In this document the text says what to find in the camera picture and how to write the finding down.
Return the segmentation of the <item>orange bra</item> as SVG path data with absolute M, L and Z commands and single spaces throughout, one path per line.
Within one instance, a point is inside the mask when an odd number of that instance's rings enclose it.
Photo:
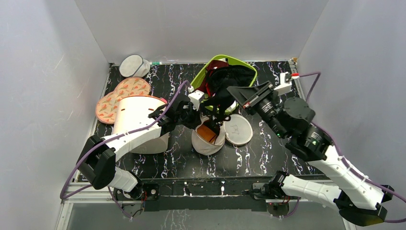
M 205 141 L 214 144 L 220 134 L 220 128 L 203 124 L 197 128 L 196 132 Z

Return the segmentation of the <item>black strappy bra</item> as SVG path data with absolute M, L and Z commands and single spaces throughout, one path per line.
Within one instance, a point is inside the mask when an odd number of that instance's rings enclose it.
M 230 120 L 229 115 L 226 115 L 226 109 L 235 101 L 227 90 L 230 86 L 238 86 L 238 80 L 230 75 L 210 77 L 205 84 L 209 98 L 201 103 L 202 112 L 209 117 L 209 127 L 214 128 L 216 133 L 224 121 Z

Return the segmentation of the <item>beige mesh cylindrical laundry bag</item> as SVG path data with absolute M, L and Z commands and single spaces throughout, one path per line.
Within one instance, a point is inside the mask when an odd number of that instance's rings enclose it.
M 203 116 L 201 124 L 209 126 L 209 117 Z M 205 141 L 197 134 L 197 128 L 192 131 L 192 146 L 199 154 L 209 156 L 217 153 L 226 142 L 234 146 L 243 146 L 253 137 L 253 129 L 249 121 L 241 115 L 232 114 L 229 121 L 223 122 L 219 127 L 220 134 L 214 144 Z

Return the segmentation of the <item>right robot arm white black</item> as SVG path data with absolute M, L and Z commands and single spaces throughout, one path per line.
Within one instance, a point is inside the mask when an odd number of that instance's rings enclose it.
M 249 114 L 259 114 L 277 137 L 287 138 L 285 146 L 293 155 L 334 182 L 332 186 L 319 184 L 278 171 L 269 183 L 253 184 L 247 195 L 256 199 L 304 198 L 330 207 L 363 227 L 385 221 L 383 202 L 392 199 L 387 187 L 368 183 L 360 171 L 345 162 L 331 136 L 312 124 L 315 112 L 304 99 L 293 97 L 281 103 L 270 82 L 255 87 L 230 86 L 227 90 Z

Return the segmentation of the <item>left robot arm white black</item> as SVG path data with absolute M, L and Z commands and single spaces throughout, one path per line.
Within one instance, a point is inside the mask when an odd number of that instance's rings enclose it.
M 193 129 L 200 124 L 200 110 L 189 100 L 176 100 L 136 115 L 138 118 L 132 121 L 140 126 L 138 129 L 88 138 L 76 167 L 94 189 L 113 187 L 124 191 L 130 199 L 140 198 L 144 183 L 134 173 L 117 167 L 116 162 L 131 150 L 173 131 L 178 125 Z

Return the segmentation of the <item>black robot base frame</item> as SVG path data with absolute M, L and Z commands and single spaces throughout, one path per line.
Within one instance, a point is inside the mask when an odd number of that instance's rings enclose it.
M 145 179 L 135 197 L 117 188 L 113 197 L 124 205 L 140 203 L 140 211 L 251 210 L 277 218 L 291 216 L 298 197 L 271 187 L 270 177 Z

